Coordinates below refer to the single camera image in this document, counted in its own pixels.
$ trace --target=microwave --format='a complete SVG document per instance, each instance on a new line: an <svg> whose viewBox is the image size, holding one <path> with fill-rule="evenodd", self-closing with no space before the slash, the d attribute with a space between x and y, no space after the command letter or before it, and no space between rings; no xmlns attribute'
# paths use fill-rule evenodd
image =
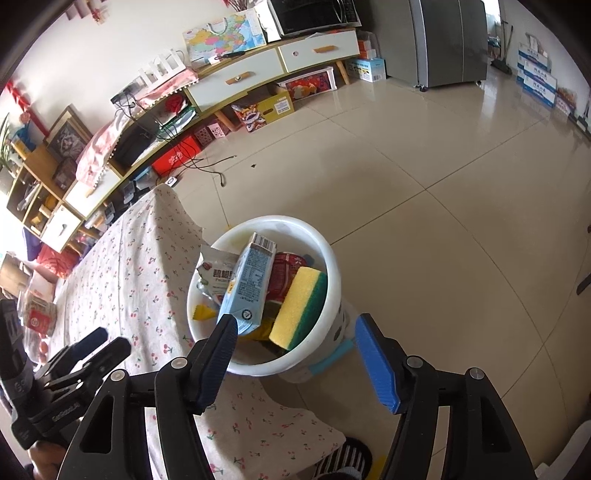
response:
<svg viewBox="0 0 591 480"><path fill-rule="evenodd" d="M267 41L339 27L360 27L353 0L258 0L254 6Z"/></svg>

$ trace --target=gray refrigerator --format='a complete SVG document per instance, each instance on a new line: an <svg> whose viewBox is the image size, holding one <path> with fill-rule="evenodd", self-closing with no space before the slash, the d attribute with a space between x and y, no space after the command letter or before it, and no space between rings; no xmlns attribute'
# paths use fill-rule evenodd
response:
<svg viewBox="0 0 591 480"><path fill-rule="evenodd" d="M378 37L389 76L428 88L486 79L481 0L358 0L363 29Z"/></svg>

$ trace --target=tablecloth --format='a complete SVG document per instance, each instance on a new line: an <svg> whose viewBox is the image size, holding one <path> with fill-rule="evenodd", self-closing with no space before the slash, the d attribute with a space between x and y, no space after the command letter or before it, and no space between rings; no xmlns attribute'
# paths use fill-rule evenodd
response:
<svg viewBox="0 0 591 480"><path fill-rule="evenodd" d="M109 228L65 282L56 299L51 350L103 326L109 340L124 336L132 343L123 365L131 375L186 355L193 346L187 289L202 243L202 229L174 191L155 188ZM257 379L232 374L215 403L195 418L217 479L286 477L345 441L312 412L271 400ZM152 471L166 479L152 408L146 409L146 425Z"/></svg>

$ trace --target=map gift bag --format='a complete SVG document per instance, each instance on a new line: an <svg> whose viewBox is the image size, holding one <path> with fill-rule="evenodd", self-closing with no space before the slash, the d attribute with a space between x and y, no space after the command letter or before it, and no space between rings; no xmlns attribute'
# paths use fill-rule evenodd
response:
<svg viewBox="0 0 591 480"><path fill-rule="evenodd" d="M233 51L247 51L266 45L261 24L254 9L244 10L213 23L183 33L191 66L210 63L212 57Z"/></svg>

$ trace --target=white drawer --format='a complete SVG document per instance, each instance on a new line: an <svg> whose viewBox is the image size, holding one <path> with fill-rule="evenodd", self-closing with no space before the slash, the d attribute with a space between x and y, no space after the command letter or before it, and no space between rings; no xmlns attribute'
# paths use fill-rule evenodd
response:
<svg viewBox="0 0 591 480"><path fill-rule="evenodd" d="M91 195L87 197L86 194L90 189L82 182L77 181L64 200L69 203L70 206L74 207L84 218L88 218L88 216L102 203L105 196L107 196L120 181L121 179L111 167L107 167L100 178L99 184Z"/></svg>
<svg viewBox="0 0 591 480"><path fill-rule="evenodd" d="M76 215L60 205L47 222L41 241L56 252L61 252L81 223Z"/></svg>
<svg viewBox="0 0 591 480"><path fill-rule="evenodd" d="M237 61L189 86L193 99L204 111L255 85L283 75L274 48Z"/></svg>
<svg viewBox="0 0 591 480"><path fill-rule="evenodd" d="M279 47L288 72L359 55L355 30L305 38Z"/></svg>

